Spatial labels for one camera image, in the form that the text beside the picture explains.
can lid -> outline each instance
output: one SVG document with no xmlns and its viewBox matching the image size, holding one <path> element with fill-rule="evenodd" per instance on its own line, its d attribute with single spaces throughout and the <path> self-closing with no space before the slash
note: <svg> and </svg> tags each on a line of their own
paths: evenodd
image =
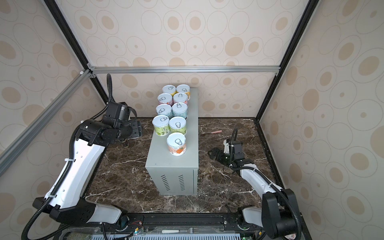
<svg viewBox="0 0 384 240">
<path fill-rule="evenodd" d="M 173 85 L 166 85 L 163 87 L 163 93 L 174 93 L 176 91 L 176 87 Z"/>
<path fill-rule="evenodd" d="M 190 87 L 186 84 L 180 84 L 179 86 L 177 86 L 176 90 L 178 93 L 186 93 L 189 92 Z"/>
<path fill-rule="evenodd" d="M 159 114 L 167 114 L 172 111 L 172 107 L 166 103 L 160 104 L 156 107 L 156 112 Z"/>
<path fill-rule="evenodd" d="M 175 129 L 182 128 L 186 124 L 187 124 L 187 121 L 183 117 L 173 117 L 169 120 L 170 127 Z"/>
<path fill-rule="evenodd" d="M 185 112 L 188 109 L 188 106 L 185 103 L 175 103 L 172 106 L 172 111 L 176 113 L 182 113 Z"/>
<path fill-rule="evenodd" d="M 172 95 L 169 93 L 162 93 L 160 94 L 157 99 L 161 102 L 169 102 L 172 100 Z"/>
<path fill-rule="evenodd" d="M 180 147 L 185 143 L 185 136 L 180 132 L 171 133 L 167 137 L 167 144 L 171 147 Z"/>
<path fill-rule="evenodd" d="M 157 115 L 153 118 L 152 124 L 155 127 L 162 127 L 169 124 L 169 118 L 166 115 Z"/>
<path fill-rule="evenodd" d="M 188 95 L 186 95 L 185 93 L 176 93 L 175 95 L 173 95 L 173 99 L 176 102 L 184 102 L 188 99 Z"/>
</svg>

dark marble surface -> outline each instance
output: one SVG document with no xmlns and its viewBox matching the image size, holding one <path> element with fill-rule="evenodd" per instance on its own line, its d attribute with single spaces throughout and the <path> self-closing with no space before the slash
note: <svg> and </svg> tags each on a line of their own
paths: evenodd
<svg viewBox="0 0 384 240">
<path fill-rule="evenodd" d="M 243 141 L 247 158 L 271 180 L 271 170 L 252 119 L 199 119 L 199 131 L 218 134 L 199 135 L 198 195 L 161 196 L 145 169 L 153 134 L 152 119 L 140 119 L 143 136 L 129 140 L 129 147 L 110 145 L 88 191 L 87 199 L 101 204 L 113 204 L 128 212 L 227 212 L 245 205 L 261 206 L 261 199 L 251 186 L 237 174 L 209 159 L 207 152 L 223 148 L 233 128 Z"/>
</svg>

metal can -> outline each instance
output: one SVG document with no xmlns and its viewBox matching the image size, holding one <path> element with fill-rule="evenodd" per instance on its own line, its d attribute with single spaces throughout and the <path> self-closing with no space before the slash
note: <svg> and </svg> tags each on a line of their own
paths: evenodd
<svg viewBox="0 0 384 240">
<path fill-rule="evenodd" d="M 174 117 L 171 120 L 169 120 L 169 127 L 170 127 L 170 132 L 179 132 L 182 134 L 187 133 L 187 121 L 183 117 Z"/>
<path fill-rule="evenodd" d="M 176 93 L 173 96 L 173 102 L 174 103 L 185 103 L 186 105 L 188 105 L 188 95 L 186 95 L 185 93 Z"/>
<path fill-rule="evenodd" d="M 175 156 L 183 155 L 187 150 L 185 144 L 185 136 L 179 132 L 171 133 L 167 137 L 167 144 L 169 152 Z"/>
<path fill-rule="evenodd" d="M 188 96 L 188 100 L 191 99 L 190 87 L 186 84 L 177 86 L 176 91 L 178 93 L 185 93 Z"/>
<path fill-rule="evenodd" d="M 160 104 L 168 104 L 168 105 L 173 105 L 173 98 L 172 95 L 169 93 L 162 93 L 157 97 Z"/>
<path fill-rule="evenodd" d="M 172 107 L 168 104 L 160 104 L 156 107 L 158 115 L 166 115 L 169 119 L 173 118 Z"/>
<path fill-rule="evenodd" d="M 188 106 L 185 103 L 175 103 L 172 106 L 173 116 L 180 116 L 185 119 L 188 117 Z"/>
<path fill-rule="evenodd" d="M 170 133 L 169 118 L 166 115 L 158 115 L 152 120 L 155 132 L 159 136 L 166 136 Z"/>
<path fill-rule="evenodd" d="M 175 93 L 177 93 L 176 92 L 176 87 L 173 86 L 173 85 L 166 85 L 166 86 L 163 87 L 163 93 L 169 93 L 173 97 L 173 95 L 175 95 Z"/>
</svg>

black frame post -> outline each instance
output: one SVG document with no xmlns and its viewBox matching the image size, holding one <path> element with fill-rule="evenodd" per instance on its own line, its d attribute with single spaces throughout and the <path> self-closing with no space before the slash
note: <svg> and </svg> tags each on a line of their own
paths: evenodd
<svg viewBox="0 0 384 240">
<path fill-rule="evenodd" d="M 313 14 L 314 10 L 317 7 L 318 2 L 319 2 L 319 0 L 310 0 L 308 2 L 308 5 L 306 6 L 306 8 L 304 10 L 303 15 L 301 16 L 299 24 L 297 25 L 295 33 L 293 34 L 292 40 L 289 43 L 287 51 L 285 52 L 285 54 L 283 56 L 283 60 L 281 61 L 281 64 L 280 64 L 280 71 L 274 77 L 274 79 L 273 79 L 273 81 L 271 83 L 271 86 L 268 89 L 268 92 L 267 92 L 267 94 L 266 94 L 266 96 L 265 96 L 265 98 L 263 100 L 263 103 L 262 103 L 262 105 L 260 107 L 260 110 L 257 113 L 256 119 L 255 119 L 255 126 L 256 126 L 257 132 L 259 134 L 260 140 L 261 140 L 261 142 L 263 144 L 263 148 L 264 148 L 265 155 L 267 157 L 269 166 L 270 166 L 270 168 L 272 170 L 273 176 L 275 177 L 276 184 L 278 184 L 279 186 L 282 186 L 282 187 L 283 187 L 283 181 L 281 180 L 280 174 L 279 174 L 279 172 L 277 170 L 277 166 L 276 166 L 275 160 L 273 159 L 271 150 L 269 149 L 269 146 L 268 146 L 268 144 L 266 142 L 263 130 L 262 130 L 261 125 L 260 125 L 260 119 L 263 116 L 263 114 L 264 114 L 264 112 L 265 112 L 265 110 L 266 110 L 266 108 L 268 106 L 268 103 L 271 100 L 271 98 L 272 98 L 272 96 L 273 96 L 273 94 L 274 94 L 274 92 L 276 90 L 276 87 L 279 84 L 280 79 L 283 76 L 284 71 L 285 71 L 285 69 L 288 66 L 288 63 L 289 63 L 289 61 L 292 58 L 293 52 L 295 51 L 297 45 L 300 42 L 300 39 L 301 39 L 301 37 L 302 37 L 302 35 L 303 35 L 304 31 L 305 31 L 305 28 L 307 27 L 307 25 L 308 25 L 308 23 L 309 23 L 309 21 L 310 21 L 310 19 L 312 17 L 312 14 Z"/>
<path fill-rule="evenodd" d="M 57 25 L 59 26 L 61 32 L 64 34 L 65 38 L 67 39 L 69 45 L 71 46 L 72 50 L 76 54 L 76 57 L 79 59 L 81 65 L 84 69 L 89 69 L 92 73 L 92 70 L 88 67 L 88 59 L 85 56 L 83 50 L 81 49 L 79 43 L 77 42 L 75 36 L 73 35 L 72 30 L 70 29 L 68 23 L 66 22 L 63 14 L 61 13 L 59 7 L 57 6 L 56 2 L 54 0 L 44 0 L 45 4 L 47 5 L 49 11 L 51 12 L 53 18 L 57 22 Z M 103 99 L 104 103 L 107 103 L 108 96 L 106 92 L 104 91 L 103 86 L 99 82 L 96 75 L 91 74 L 91 81 L 93 85 L 95 86 L 97 92 Z"/>
</svg>

pink can label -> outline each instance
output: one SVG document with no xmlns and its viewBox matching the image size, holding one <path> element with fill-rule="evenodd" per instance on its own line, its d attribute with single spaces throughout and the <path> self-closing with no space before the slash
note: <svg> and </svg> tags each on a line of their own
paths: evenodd
<svg viewBox="0 0 384 240">
<path fill-rule="evenodd" d="M 159 105 L 160 105 L 160 104 L 168 104 L 168 105 L 170 105 L 170 106 L 173 106 L 173 99 L 170 100 L 170 101 L 168 101 L 168 102 L 164 102 L 164 101 L 159 100 Z"/>
</svg>

